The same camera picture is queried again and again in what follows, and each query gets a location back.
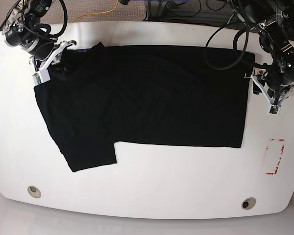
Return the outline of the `black t-shirt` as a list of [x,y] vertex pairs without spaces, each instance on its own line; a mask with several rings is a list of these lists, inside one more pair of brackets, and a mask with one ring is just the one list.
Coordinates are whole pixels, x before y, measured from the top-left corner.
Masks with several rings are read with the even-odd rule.
[[116,142],[240,148],[250,63],[230,49],[97,44],[65,50],[34,88],[52,139],[71,171],[115,164]]

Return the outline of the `red tape rectangle marking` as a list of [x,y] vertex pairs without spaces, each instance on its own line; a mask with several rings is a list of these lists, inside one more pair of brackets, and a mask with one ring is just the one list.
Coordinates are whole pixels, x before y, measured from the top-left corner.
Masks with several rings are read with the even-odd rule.
[[284,139],[269,139],[265,148],[263,172],[265,175],[276,175],[285,148]]

